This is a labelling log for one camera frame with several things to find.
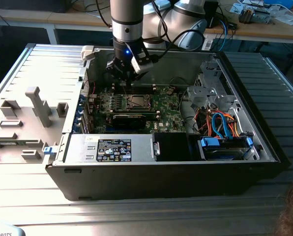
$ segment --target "motherboard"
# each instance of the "motherboard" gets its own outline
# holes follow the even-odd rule
[[[178,94],[172,88],[119,91],[105,88],[97,93],[92,112],[94,133],[185,132]]]

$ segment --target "blue cable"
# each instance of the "blue cable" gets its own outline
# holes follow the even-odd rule
[[[217,116],[220,116],[222,118],[222,123],[223,123],[223,127],[224,127],[224,132],[225,132],[225,135],[229,138],[229,139],[232,139],[233,136],[231,135],[230,131],[228,130],[227,128],[227,123],[226,123],[226,118],[221,114],[221,113],[215,113],[213,116],[212,116],[212,129],[213,131],[218,135],[220,136],[221,139],[223,139],[223,136],[217,131],[216,127],[215,127],[215,119]]]
[[[227,29],[226,29],[226,26],[225,26],[224,22],[221,21],[221,20],[219,20],[219,21],[222,23],[222,25],[224,27],[224,32],[225,32],[225,37],[224,37],[224,40],[223,40],[223,44],[222,44],[221,48],[219,49],[219,51],[221,51],[224,48],[224,45],[225,45],[226,36],[227,36]]]

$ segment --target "table leg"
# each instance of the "table leg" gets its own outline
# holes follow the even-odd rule
[[[45,29],[47,31],[50,44],[59,44],[57,32],[54,25],[48,24]]]

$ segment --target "warning label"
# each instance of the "warning label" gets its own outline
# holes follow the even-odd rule
[[[131,161],[131,139],[99,139],[96,160]]]

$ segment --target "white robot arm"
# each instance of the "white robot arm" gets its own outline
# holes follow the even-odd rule
[[[153,7],[154,11],[144,14],[145,4],[155,5],[150,0],[111,0],[115,57],[106,69],[130,87],[132,81],[140,79],[158,61],[155,55],[148,53],[144,42],[171,42],[170,38],[179,35],[174,40],[175,45],[188,50],[197,48],[203,39],[195,31],[203,33],[206,28],[204,2],[180,0],[173,8],[168,6],[163,12],[164,25],[155,13],[156,7]],[[192,32],[181,36],[180,33],[185,30]]]

